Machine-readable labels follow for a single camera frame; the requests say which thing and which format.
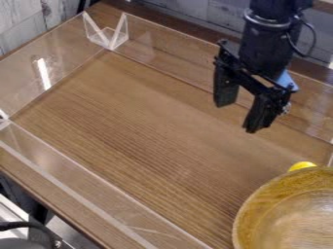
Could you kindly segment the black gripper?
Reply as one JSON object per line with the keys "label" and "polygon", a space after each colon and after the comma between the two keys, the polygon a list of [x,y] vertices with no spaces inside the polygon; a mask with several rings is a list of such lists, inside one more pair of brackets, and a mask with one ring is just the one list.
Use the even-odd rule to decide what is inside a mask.
{"label": "black gripper", "polygon": [[286,67],[296,51],[302,25],[295,14],[286,18],[264,18],[247,9],[243,18],[245,24],[237,55],[225,48],[224,40],[217,41],[213,104],[216,108],[232,104],[239,87],[243,87],[255,96],[243,128],[255,133],[288,112],[288,94],[299,89]]}

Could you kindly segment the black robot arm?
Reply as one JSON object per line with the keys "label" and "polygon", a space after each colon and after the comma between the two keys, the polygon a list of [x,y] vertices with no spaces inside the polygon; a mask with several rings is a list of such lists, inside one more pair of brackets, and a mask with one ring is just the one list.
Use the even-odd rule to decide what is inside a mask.
{"label": "black robot arm", "polygon": [[243,122],[248,133],[269,127],[287,112],[291,94],[299,90],[287,66],[292,56],[307,56],[298,49],[302,28],[308,26],[303,10],[312,0],[251,0],[244,10],[244,29],[237,53],[217,42],[213,57],[213,104],[232,104],[244,89],[253,103]]}

